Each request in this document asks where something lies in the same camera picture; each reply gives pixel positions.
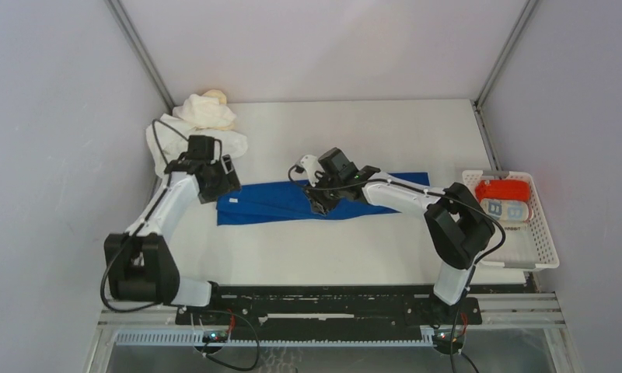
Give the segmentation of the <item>blue towel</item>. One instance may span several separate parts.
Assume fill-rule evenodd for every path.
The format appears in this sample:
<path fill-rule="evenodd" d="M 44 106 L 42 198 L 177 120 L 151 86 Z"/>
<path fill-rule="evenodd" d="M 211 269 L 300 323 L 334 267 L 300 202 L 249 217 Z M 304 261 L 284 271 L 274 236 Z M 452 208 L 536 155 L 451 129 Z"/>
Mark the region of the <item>blue towel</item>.
<path fill-rule="evenodd" d="M 289 181 L 245 185 L 216 203 L 218 225 L 255 225 L 278 221 L 340 221 L 367 215 L 393 214 L 386 208 L 341 200 L 328 215 L 312 212 L 306 196 Z"/>

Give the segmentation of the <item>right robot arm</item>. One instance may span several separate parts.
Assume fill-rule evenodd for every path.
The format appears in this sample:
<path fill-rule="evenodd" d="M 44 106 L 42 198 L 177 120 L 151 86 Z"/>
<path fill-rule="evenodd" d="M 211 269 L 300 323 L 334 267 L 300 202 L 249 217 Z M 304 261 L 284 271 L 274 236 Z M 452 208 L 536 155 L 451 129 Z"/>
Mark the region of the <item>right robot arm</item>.
<path fill-rule="evenodd" d="M 462 183 L 442 188 L 402 180 L 388 173 L 359 172 L 341 181 L 324 175 L 302 187 L 313 212 L 326 215 L 341 200 L 385 207 L 421 219 L 442 263 L 432 290 L 431 313 L 450 323 L 462 311 L 478 258 L 494 236 L 495 220 Z"/>

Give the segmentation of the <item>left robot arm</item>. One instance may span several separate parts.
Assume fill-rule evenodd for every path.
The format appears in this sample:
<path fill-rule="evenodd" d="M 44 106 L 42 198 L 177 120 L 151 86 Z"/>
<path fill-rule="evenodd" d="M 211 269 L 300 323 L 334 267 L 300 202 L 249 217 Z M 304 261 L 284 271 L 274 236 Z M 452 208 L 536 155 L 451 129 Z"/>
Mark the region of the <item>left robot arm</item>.
<path fill-rule="evenodd" d="M 100 284 L 104 305 L 109 300 L 194 307 L 207 324 L 218 322 L 224 303 L 211 295 L 213 283 L 185 277 L 175 261 L 170 240 L 194 202 L 216 202 L 241 188 L 230 155 L 216 160 L 193 159 L 183 153 L 164 171 L 165 179 L 140 216 L 123 232 L 110 233 L 103 244 L 107 267 Z"/>

